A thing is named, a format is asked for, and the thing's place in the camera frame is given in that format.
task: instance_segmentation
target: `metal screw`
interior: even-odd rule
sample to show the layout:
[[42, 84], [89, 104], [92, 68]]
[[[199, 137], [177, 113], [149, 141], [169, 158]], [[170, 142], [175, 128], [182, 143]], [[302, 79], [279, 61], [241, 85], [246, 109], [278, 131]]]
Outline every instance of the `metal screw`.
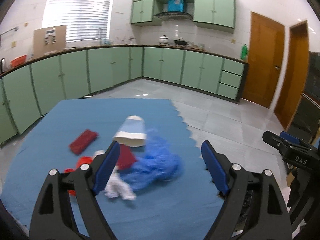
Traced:
[[264, 171], [264, 174], [266, 174], [267, 176], [271, 176], [271, 175], [272, 175], [272, 172], [271, 172], [271, 170], [265, 170], [265, 171]]
[[52, 169], [52, 170], [49, 171], [49, 174], [51, 176], [56, 175], [57, 174], [57, 170], [56, 169]]
[[232, 168], [233, 168], [235, 171], [241, 170], [241, 166], [240, 166], [239, 164], [236, 164], [236, 163], [232, 165]]
[[87, 169], [89, 169], [89, 164], [87, 164], [87, 163], [82, 164], [82, 165], [80, 166], [80, 169], [81, 169], [82, 171], [86, 171]]

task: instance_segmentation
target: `orange door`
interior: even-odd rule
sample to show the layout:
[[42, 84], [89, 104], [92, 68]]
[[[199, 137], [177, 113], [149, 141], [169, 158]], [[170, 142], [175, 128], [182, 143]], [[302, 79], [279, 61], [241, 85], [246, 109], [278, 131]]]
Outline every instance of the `orange door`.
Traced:
[[243, 98], [269, 107], [275, 93], [284, 50], [284, 26], [251, 13], [249, 70]]

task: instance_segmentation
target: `blue gripper pad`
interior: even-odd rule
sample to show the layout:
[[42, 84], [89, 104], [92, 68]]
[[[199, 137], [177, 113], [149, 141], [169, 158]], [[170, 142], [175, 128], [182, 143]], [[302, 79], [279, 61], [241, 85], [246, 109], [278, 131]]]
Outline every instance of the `blue gripper pad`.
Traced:
[[294, 144], [300, 144], [300, 141], [297, 137], [294, 137], [286, 132], [281, 132], [279, 135], [282, 139], [287, 140], [288, 142], [294, 143]]
[[223, 195], [227, 195], [230, 190], [228, 187], [227, 174], [215, 156], [217, 153], [212, 151], [213, 148], [211, 149], [208, 143], [209, 142], [204, 141], [201, 145], [202, 158], [217, 189], [221, 191]]
[[[98, 155], [96, 156], [96, 158], [102, 158], [104, 156], [105, 155]], [[113, 147], [109, 150], [109, 153], [107, 154], [102, 164], [96, 171], [95, 183], [92, 188], [92, 190], [96, 195], [98, 195], [100, 191], [105, 189], [106, 184], [110, 178], [110, 175], [114, 167], [116, 166], [119, 156], [120, 156], [120, 144], [116, 142], [113, 145]]]

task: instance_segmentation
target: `kettle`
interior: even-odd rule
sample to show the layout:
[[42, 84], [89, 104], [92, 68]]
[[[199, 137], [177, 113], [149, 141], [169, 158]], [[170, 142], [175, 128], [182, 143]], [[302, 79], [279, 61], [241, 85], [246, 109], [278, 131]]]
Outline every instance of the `kettle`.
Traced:
[[5, 72], [5, 58], [2, 58], [0, 61], [0, 74]]

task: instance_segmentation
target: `green bottle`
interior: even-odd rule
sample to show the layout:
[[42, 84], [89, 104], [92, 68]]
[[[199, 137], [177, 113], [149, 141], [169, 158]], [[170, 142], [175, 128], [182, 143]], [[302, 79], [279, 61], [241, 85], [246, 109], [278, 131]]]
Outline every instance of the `green bottle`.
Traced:
[[248, 47], [246, 44], [244, 44], [241, 48], [241, 56], [240, 56], [240, 59], [242, 60], [246, 60], [246, 57], [247, 57], [247, 54], [248, 54]]

